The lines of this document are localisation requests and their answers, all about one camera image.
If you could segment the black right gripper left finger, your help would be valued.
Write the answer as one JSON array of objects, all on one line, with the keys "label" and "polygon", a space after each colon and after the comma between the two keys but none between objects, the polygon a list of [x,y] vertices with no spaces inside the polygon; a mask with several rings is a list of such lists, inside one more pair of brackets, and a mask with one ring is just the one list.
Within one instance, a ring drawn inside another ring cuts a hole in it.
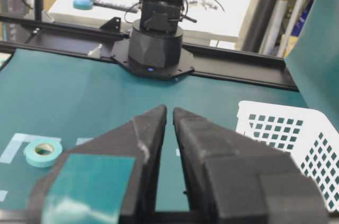
[{"label": "black right gripper left finger", "polygon": [[155,211],[167,108],[63,152],[35,184],[28,223],[136,223]]}]

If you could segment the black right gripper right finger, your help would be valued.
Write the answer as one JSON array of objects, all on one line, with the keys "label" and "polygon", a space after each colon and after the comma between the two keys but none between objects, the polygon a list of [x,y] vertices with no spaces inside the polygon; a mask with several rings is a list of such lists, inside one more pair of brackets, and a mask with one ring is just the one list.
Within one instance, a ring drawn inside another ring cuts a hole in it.
[{"label": "black right gripper right finger", "polygon": [[191,210],[209,223],[327,223],[316,184],[289,154],[180,107],[173,111]]}]

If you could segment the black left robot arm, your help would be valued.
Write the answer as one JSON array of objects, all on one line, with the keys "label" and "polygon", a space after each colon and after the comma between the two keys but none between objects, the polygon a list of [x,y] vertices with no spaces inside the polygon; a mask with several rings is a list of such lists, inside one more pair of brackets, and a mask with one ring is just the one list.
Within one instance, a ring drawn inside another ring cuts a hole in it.
[{"label": "black left robot arm", "polygon": [[[185,0],[140,0],[141,17],[111,56],[135,75],[172,79],[193,70],[179,22]],[[35,184],[28,223],[135,223],[155,210],[167,108],[64,150]]]}]

